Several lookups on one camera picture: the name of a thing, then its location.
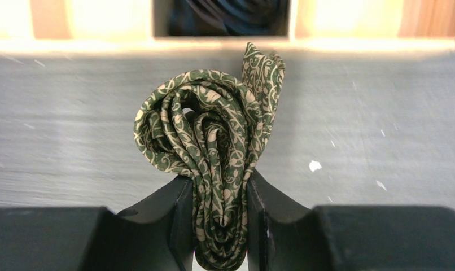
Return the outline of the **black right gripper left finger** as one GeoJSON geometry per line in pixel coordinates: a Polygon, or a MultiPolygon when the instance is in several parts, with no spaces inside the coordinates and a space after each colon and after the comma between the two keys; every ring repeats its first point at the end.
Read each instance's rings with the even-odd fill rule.
{"type": "Polygon", "coordinates": [[[191,270],[192,206],[178,176],[119,213],[0,207],[0,270],[191,270]]]}

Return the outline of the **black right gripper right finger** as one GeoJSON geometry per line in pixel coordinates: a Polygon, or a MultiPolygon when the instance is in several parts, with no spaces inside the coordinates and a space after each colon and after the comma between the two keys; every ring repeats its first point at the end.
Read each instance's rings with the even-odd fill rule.
{"type": "Polygon", "coordinates": [[[254,172],[247,185],[249,270],[455,270],[455,210],[307,208],[254,172]]]}

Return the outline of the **green floral patterned tie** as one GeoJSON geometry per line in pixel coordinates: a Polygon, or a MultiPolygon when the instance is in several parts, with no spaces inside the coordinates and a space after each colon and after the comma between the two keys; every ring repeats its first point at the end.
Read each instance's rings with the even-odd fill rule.
{"type": "Polygon", "coordinates": [[[246,45],[242,76],[197,69],[143,102],[135,144],[158,170],[193,183],[194,253],[205,270],[237,270],[248,238],[247,184],[272,133],[286,65],[246,45]]]}

